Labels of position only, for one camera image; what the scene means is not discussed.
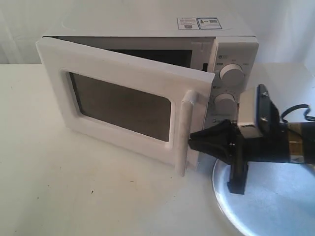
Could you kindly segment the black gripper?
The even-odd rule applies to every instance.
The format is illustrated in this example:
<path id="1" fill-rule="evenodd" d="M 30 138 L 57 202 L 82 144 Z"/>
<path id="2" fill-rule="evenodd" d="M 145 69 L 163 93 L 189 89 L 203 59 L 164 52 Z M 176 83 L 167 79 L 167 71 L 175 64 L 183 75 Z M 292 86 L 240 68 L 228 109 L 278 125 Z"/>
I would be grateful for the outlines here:
<path id="1" fill-rule="evenodd" d="M 188 144 L 192 150 L 208 154 L 231 166 L 227 187 L 230 193 L 244 195 L 250 162 L 289 163 L 287 126 L 273 124 L 271 132 L 259 138 L 244 138 L 230 120 L 193 132 Z M 232 143 L 231 157 L 227 149 L 218 145 Z"/>

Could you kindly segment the black and gold robot arm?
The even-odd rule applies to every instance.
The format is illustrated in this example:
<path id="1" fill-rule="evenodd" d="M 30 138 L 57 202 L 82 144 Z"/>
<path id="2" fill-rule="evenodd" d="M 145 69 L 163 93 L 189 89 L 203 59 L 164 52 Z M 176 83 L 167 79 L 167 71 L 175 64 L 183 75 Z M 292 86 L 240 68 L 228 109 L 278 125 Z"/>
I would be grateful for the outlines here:
<path id="1" fill-rule="evenodd" d="M 266 136 L 245 138 L 236 125 L 225 120 L 211 128 L 191 133 L 188 145 L 192 150 L 229 165 L 228 190 L 243 195 L 250 162 L 313 165 L 315 124 L 280 123 Z"/>

